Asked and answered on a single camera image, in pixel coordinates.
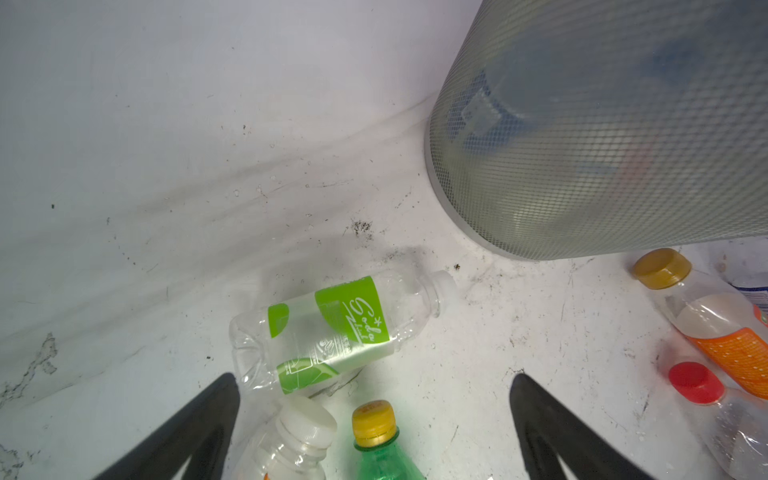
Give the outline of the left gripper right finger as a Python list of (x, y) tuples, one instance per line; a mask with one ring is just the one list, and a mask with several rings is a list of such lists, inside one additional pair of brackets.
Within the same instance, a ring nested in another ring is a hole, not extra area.
[(564, 466), (577, 479), (650, 477), (527, 374), (514, 377), (509, 403), (531, 479), (564, 479)]

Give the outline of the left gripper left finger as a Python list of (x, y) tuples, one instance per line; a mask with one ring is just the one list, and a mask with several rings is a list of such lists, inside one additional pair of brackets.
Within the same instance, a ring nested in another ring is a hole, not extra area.
[(99, 479), (220, 479), (240, 406), (235, 376), (225, 373)]

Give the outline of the crushed bottle green label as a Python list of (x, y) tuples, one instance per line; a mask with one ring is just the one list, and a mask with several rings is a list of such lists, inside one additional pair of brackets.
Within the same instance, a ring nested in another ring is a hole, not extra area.
[(386, 358), (458, 301), (447, 271), (386, 270), (236, 316), (241, 387), (290, 395)]

